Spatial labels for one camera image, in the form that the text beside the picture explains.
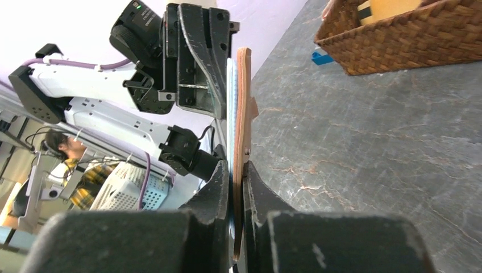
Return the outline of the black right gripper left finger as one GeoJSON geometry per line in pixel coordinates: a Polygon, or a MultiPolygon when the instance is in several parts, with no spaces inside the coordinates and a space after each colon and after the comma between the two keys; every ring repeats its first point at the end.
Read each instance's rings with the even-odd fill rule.
{"type": "Polygon", "coordinates": [[[72,211],[41,229],[21,272],[227,272],[228,170],[177,210],[72,211]]]}

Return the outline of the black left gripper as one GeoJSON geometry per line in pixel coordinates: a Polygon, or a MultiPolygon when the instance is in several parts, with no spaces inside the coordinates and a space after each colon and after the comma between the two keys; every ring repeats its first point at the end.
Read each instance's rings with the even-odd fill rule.
{"type": "Polygon", "coordinates": [[[225,119],[227,59],[238,31],[227,10],[170,3],[158,15],[131,1],[114,23],[110,43],[136,65],[123,86],[140,111],[167,114],[177,105],[225,119]]]}

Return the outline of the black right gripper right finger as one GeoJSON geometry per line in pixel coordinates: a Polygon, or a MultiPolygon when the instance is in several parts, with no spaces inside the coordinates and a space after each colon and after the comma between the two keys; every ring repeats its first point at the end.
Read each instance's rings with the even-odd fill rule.
{"type": "Polygon", "coordinates": [[[247,272],[435,272],[406,218],[386,213],[300,212],[248,162],[243,174],[247,272]]]}

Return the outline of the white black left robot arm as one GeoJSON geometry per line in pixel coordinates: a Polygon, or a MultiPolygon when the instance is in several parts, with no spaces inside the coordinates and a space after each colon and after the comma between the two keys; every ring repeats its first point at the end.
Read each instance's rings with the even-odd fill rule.
{"type": "Polygon", "coordinates": [[[211,178],[218,157],[200,148],[189,129],[143,119],[174,106],[226,118],[227,62],[239,23],[227,10],[170,3],[157,15],[131,1],[109,41],[125,58],[118,64],[81,64],[55,44],[9,75],[24,109],[49,124],[97,130],[136,145],[180,175],[211,178]]]}

